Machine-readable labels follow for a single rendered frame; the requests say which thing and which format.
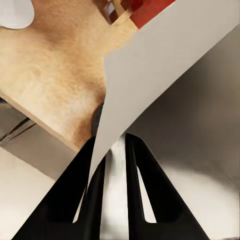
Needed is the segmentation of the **paper coffee filter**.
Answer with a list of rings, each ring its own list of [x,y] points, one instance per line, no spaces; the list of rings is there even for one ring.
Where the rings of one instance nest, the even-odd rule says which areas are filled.
[[[105,157],[99,240],[129,240],[126,133],[209,240],[240,237],[240,0],[174,1],[105,54],[104,76],[88,178]],[[137,173],[145,220],[157,223]]]

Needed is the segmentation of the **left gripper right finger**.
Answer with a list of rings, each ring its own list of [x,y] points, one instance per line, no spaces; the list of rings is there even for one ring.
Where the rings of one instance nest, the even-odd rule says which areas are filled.
[[[129,240],[210,240],[145,142],[125,134]],[[139,168],[156,223],[145,220]]]

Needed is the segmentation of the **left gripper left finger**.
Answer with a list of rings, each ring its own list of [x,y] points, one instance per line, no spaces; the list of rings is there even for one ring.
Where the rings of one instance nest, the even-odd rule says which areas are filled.
[[[100,239],[106,157],[88,186],[95,141],[96,136],[93,136],[83,145],[12,240]]]

